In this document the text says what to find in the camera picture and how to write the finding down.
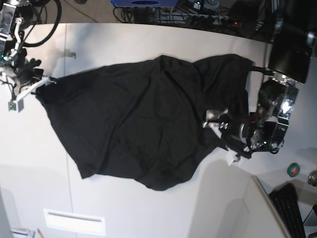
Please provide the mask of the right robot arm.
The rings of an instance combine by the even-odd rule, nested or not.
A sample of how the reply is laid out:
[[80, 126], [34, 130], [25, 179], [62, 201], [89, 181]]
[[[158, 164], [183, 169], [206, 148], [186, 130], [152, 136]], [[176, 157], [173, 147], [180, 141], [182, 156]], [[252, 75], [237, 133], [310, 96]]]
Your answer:
[[61, 19], [62, 7], [59, 0], [54, 3], [57, 15], [49, 34], [39, 42], [27, 43], [26, 40], [34, 27], [41, 21], [41, 12], [48, 0], [2, 0], [0, 2], [0, 82], [8, 87], [11, 99], [28, 90], [43, 78], [39, 69], [42, 61], [27, 59], [27, 48], [35, 48], [47, 42], [57, 29]]

